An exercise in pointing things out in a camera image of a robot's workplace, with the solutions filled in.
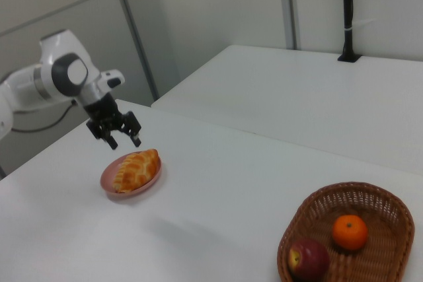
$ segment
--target orange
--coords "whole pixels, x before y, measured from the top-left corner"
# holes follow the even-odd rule
[[[363,219],[356,215],[344,215],[333,224],[333,240],[347,250],[359,250],[362,248],[368,236],[368,229]]]

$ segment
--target white wall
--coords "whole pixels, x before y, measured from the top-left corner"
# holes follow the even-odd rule
[[[299,49],[340,53],[343,0],[295,0],[295,4]],[[354,0],[354,51],[423,61],[422,17],[422,0]]]
[[[119,0],[0,0],[0,10],[0,77],[39,61],[39,39],[68,28],[100,70],[123,72],[126,84],[114,90],[114,97],[146,106],[153,102]],[[60,117],[67,105],[16,115],[15,127],[47,125]],[[47,131],[8,134],[0,142],[0,165],[7,174],[12,172],[85,119],[84,111],[74,108],[58,126]]]
[[[128,0],[160,95],[231,44],[286,48],[282,0]]]

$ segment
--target pink plate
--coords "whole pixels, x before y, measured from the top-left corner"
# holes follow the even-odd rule
[[[104,172],[101,174],[100,185],[106,191],[106,193],[108,195],[111,195],[111,196],[114,196],[114,197],[133,196],[133,195],[136,195],[136,194],[139,194],[139,193],[145,191],[147,188],[152,186],[157,181],[157,179],[159,178],[160,173],[161,173],[161,159],[160,159],[160,157],[159,157],[159,166],[157,167],[156,174],[154,175],[154,177],[151,179],[150,182],[146,183],[146,185],[144,185],[140,188],[137,188],[136,190],[134,190],[132,192],[116,193],[116,191],[113,188],[114,177],[115,177],[116,173],[118,173],[121,163],[125,160],[125,158],[128,155],[131,155],[131,154],[132,153],[129,153],[127,155],[124,155],[124,156],[116,159],[115,161],[110,163],[107,166],[106,170],[104,170]]]

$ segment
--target bread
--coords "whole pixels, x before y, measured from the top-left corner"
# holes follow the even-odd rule
[[[128,193],[150,182],[159,167],[157,150],[150,149],[128,155],[113,180],[117,193]]]

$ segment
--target pastry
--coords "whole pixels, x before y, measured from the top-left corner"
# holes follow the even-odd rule
[[[150,149],[128,155],[113,180],[117,193],[128,193],[150,182],[159,167],[157,150]]]

